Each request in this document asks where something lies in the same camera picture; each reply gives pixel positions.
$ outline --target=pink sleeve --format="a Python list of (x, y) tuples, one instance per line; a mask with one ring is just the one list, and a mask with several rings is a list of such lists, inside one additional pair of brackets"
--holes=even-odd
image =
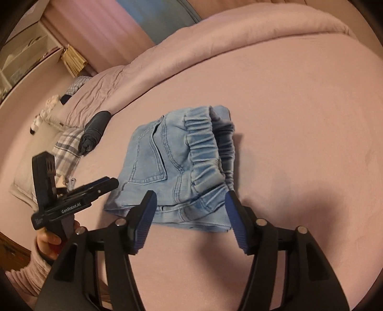
[(31, 250), (31, 261), (28, 266), (20, 271), (7, 271), (5, 274), (19, 295), (31, 308), (34, 308), (37, 296), (50, 269), (50, 265), (40, 257), (35, 240)]

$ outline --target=pink sweater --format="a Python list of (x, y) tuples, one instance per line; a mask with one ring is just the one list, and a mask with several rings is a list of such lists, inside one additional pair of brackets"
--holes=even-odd
[[(36, 241), (32, 245), (31, 261), (20, 271), (6, 271), (8, 279), (25, 302), (34, 309), (41, 288), (51, 270), (50, 265), (41, 258), (37, 251)], [(111, 309), (108, 287), (100, 281), (100, 292), (103, 306)]]

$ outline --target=denim back pocket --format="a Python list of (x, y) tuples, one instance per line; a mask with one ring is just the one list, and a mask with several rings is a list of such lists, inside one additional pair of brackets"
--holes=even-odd
[(163, 117), (154, 122), (138, 138), (137, 156), (129, 177), (129, 183), (148, 185), (166, 180), (164, 162), (154, 141), (154, 134), (162, 119)]

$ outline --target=human hand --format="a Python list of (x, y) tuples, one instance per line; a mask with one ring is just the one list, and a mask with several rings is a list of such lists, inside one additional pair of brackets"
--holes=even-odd
[[(78, 221), (74, 222), (73, 228), (76, 230), (80, 227), (80, 224)], [(60, 245), (61, 239), (59, 236), (55, 235), (54, 233), (48, 231), (46, 228), (41, 228), (37, 230), (37, 248), (47, 258), (51, 260), (56, 260), (58, 257), (58, 254), (53, 251), (50, 247), (50, 244), (52, 245)]]

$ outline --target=blue gripper pad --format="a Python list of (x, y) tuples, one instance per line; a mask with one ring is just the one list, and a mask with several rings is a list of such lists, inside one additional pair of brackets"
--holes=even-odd
[(157, 208), (157, 195), (154, 191), (147, 191), (141, 204), (130, 209), (127, 215), (128, 237), (133, 242), (136, 253), (144, 247), (147, 234)]
[(255, 229), (246, 209), (242, 206), (234, 191), (229, 191), (225, 196), (225, 207), (231, 226), (234, 231), (238, 246), (245, 254), (250, 254), (254, 244)]

